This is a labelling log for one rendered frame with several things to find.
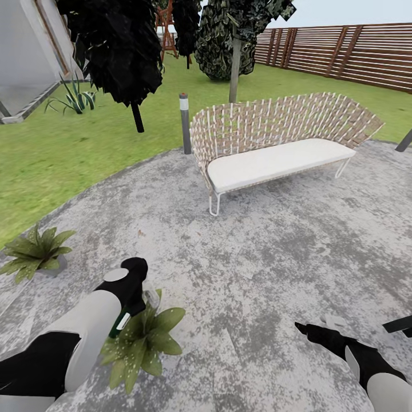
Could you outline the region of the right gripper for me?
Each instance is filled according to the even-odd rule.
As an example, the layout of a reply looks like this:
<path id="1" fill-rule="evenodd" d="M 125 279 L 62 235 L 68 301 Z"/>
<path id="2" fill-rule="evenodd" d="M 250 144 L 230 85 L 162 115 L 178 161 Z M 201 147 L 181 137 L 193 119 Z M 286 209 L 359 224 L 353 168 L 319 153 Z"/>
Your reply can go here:
<path id="1" fill-rule="evenodd" d="M 328 328 L 322 328 L 317 325 L 307 324 L 302 325 L 295 322 L 295 326 L 299 329 L 302 334 L 307 335 L 307 339 L 310 342 L 318 343 L 327 348 L 328 350 L 333 351 L 332 349 L 332 339 L 334 336 L 340 335 L 340 332 L 337 330 L 331 330 Z"/>

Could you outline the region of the insectifuge atomizer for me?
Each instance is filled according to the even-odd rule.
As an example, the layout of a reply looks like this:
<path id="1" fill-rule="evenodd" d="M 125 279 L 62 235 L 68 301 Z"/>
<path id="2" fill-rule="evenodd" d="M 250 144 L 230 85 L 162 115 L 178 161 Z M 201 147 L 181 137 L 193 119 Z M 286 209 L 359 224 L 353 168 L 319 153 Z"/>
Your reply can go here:
<path id="1" fill-rule="evenodd" d="M 111 336 L 111 338 L 114 338 L 114 341 L 116 341 L 117 338 L 119 338 L 119 332 L 126 326 L 126 323 L 129 319 L 130 313 L 126 306 L 124 306 L 116 322 L 114 323 L 112 330 L 109 332 L 107 339 L 109 339 L 109 336 Z"/>

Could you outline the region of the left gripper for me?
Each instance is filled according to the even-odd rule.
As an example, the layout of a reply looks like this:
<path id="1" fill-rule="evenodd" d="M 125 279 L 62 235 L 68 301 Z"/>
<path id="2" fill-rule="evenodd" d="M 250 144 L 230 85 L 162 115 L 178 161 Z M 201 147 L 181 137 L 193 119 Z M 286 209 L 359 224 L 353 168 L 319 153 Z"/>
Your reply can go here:
<path id="1" fill-rule="evenodd" d="M 137 294 L 133 294 L 126 302 L 125 306 L 130 313 L 130 317 L 134 317 L 140 312 L 143 312 L 146 309 L 147 304 L 142 297 L 142 290 Z"/>

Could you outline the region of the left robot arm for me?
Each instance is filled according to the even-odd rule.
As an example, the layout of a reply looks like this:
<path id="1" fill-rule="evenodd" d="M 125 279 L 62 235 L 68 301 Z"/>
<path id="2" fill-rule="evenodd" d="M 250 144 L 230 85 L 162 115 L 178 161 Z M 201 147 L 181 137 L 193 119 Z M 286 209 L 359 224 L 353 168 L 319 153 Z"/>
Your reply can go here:
<path id="1" fill-rule="evenodd" d="M 142 284 L 146 269 L 140 257 L 124 260 L 23 352 L 0 361 L 0 412 L 45 412 L 83 385 L 123 307 L 134 317 L 147 307 L 143 297 L 150 307 L 159 306 L 153 286 Z"/>

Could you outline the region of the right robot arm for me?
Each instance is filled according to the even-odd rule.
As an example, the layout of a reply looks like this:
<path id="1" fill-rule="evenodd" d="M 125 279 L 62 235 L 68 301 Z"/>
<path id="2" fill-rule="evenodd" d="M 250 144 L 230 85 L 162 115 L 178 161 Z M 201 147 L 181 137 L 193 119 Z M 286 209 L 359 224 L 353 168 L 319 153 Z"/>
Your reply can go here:
<path id="1" fill-rule="evenodd" d="M 321 344 L 348 363 L 375 412 L 412 412 L 412 386 L 402 372 L 394 370 L 376 347 L 340 335 L 335 326 L 346 327 L 344 318 L 324 314 L 320 319 L 321 327 L 297 322 L 295 326 L 310 342 Z"/>

